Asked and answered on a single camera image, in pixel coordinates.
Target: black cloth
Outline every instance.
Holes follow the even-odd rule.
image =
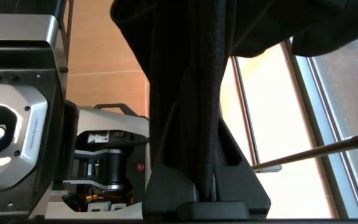
[[[166,162],[200,200],[210,197],[228,57],[290,37],[294,54],[315,56],[358,38],[358,0],[115,0],[111,17],[150,82],[152,160],[159,150],[175,158]]]

